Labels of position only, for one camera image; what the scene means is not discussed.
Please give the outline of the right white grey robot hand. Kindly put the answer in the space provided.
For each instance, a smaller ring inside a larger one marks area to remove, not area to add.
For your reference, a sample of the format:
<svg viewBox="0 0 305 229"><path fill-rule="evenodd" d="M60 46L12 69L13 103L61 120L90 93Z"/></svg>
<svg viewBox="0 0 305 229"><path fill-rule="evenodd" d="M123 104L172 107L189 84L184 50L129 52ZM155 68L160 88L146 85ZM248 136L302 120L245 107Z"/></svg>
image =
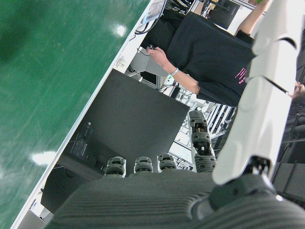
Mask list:
<svg viewBox="0 0 305 229"><path fill-rule="evenodd" d="M294 90L305 3L274 0L247 86L212 172L165 169L76 190L49 229L302 229L305 212L270 182Z"/></svg>

